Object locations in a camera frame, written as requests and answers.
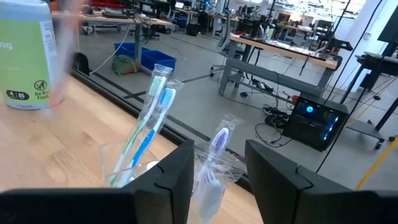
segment office chair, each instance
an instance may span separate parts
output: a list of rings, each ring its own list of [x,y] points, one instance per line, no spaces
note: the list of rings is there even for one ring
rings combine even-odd
[[[231,13],[229,10],[225,10],[226,14],[226,29],[221,35],[220,41],[217,43],[217,50],[224,57],[228,57],[229,52],[229,37],[231,35]],[[236,47],[235,59],[240,59],[243,56],[244,49],[242,47]],[[215,72],[221,72],[224,70],[224,65],[212,65],[210,68],[210,77],[214,76]]]

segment toothbrush packaging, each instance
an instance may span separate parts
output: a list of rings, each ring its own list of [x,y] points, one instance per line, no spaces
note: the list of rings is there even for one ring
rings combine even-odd
[[[117,187],[123,187],[131,181],[135,169],[141,165],[142,158],[147,157],[147,154],[152,155],[149,148],[154,138],[162,129],[165,119],[169,113],[177,93],[182,89],[184,84],[178,80],[170,80],[166,83],[164,90],[155,105],[154,110],[151,112],[151,116],[146,122],[146,127],[142,130],[142,134],[139,135],[136,144],[132,145],[132,156],[127,157],[129,163],[125,167],[130,169],[128,172],[124,172],[118,179]]]
[[[113,173],[118,175],[110,178],[110,186],[123,187],[132,177],[136,178],[136,169],[150,153],[148,149],[152,141],[162,129],[174,99],[184,86],[178,80],[167,81],[171,71],[169,67],[155,64],[143,109],[120,150],[119,160],[114,163]]]
[[[195,144],[193,197],[188,223],[211,223],[221,207],[228,184],[244,172],[244,163],[225,151],[235,127],[243,120],[226,114],[210,142]]]

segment black monitor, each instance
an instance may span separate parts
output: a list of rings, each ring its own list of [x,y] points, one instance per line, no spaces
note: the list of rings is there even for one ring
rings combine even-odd
[[[387,43],[396,43],[398,44],[398,7],[392,13],[390,19],[388,20],[384,30],[381,32],[378,40],[387,42]]]

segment toothbrush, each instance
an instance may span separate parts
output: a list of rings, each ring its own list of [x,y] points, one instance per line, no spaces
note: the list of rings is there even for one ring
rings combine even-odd
[[[224,187],[217,179],[213,179],[207,185],[200,200],[200,217],[204,224],[210,224],[213,217],[220,209],[223,200]]]
[[[216,134],[209,146],[210,154],[207,160],[208,162],[211,162],[215,156],[219,156],[221,155],[221,153],[223,153],[226,142],[228,140],[228,136],[228,128],[223,128]]]
[[[225,145],[228,140],[229,130],[228,128],[221,129],[214,139],[211,141],[209,146],[209,156],[205,161],[204,165],[198,173],[198,178],[200,180],[200,193],[206,189],[206,186],[215,179],[214,173],[211,169],[211,164],[214,163],[215,157],[221,155],[225,149]]]
[[[132,146],[134,145],[134,142],[136,141],[136,138],[138,134],[144,129],[145,125],[147,124],[150,116],[155,110],[155,107],[157,105],[158,99],[160,94],[162,93],[163,87],[166,83],[166,77],[160,77],[156,76],[154,77],[154,81],[152,82],[148,94],[150,96],[153,96],[154,99],[152,100],[152,104],[147,112],[147,114],[144,116],[142,121],[138,124],[138,127],[134,131],[134,133],[131,135],[130,138],[127,140],[126,147],[124,148],[122,154],[120,155],[120,158],[118,160],[118,163],[116,164],[113,172],[118,172],[120,170],[120,167],[122,166],[123,162],[126,160],[127,155],[129,154]],[[113,186],[114,181],[116,180],[117,175],[114,175],[114,177],[111,179],[110,184]]]
[[[142,144],[139,146],[138,151],[132,158],[131,162],[127,166],[128,168],[135,167],[141,158],[141,156],[144,154],[148,146],[150,146],[151,142],[154,140],[156,132],[159,130],[160,125],[162,124],[167,112],[169,111],[171,105],[173,104],[174,98],[175,98],[176,91],[171,88],[166,88],[163,92],[162,98],[160,99],[159,106],[162,108],[162,112],[154,126],[154,128],[148,133],[148,135],[145,137],[143,140]],[[122,187],[124,184],[127,184],[128,180],[132,176],[133,170],[126,171],[122,177],[121,180],[119,181],[118,187]]]

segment white wall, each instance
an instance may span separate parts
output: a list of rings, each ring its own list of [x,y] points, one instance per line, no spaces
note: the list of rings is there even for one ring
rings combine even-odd
[[[351,58],[349,55],[351,52],[347,50],[340,50],[339,55],[343,57],[343,61],[341,62],[340,68],[335,72],[332,76],[330,85],[334,85],[337,82],[336,87],[339,89],[345,89],[348,87],[349,83],[354,78],[356,72],[359,70],[358,62],[356,61],[355,55],[362,55],[363,52],[373,52],[379,54],[385,48],[385,44],[377,40],[381,31],[386,26],[387,21],[391,17],[392,13],[394,12],[395,8],[398,5],[397,0],[384,0],[379,8],[377,9],[375,15],[367,32],[372,33],[371,38],[368,40],[364,39],[361,35],[366,27],[366,24],[369,22],[371,14],[373,10],[376,8],[377,4],[380,0],[368,0],[366,1],[364,7],[362,8],[361,12],[358,15],[358,18],[355,20],[355,23],[351,30],[348,32],[346,40],[350,42],[350,44],[355,47],[355,45],[359,42],[356,50],[354,51]],[[343,73],[341,73],[342,69],[344,68],[345,63],[349,58],[349,62],[347,63],[346,68],[344,69]],[[361,76],[358,78],[354,88],[352,91],[356,91],[362,82],[365,74],[367,73],[364,70]]]

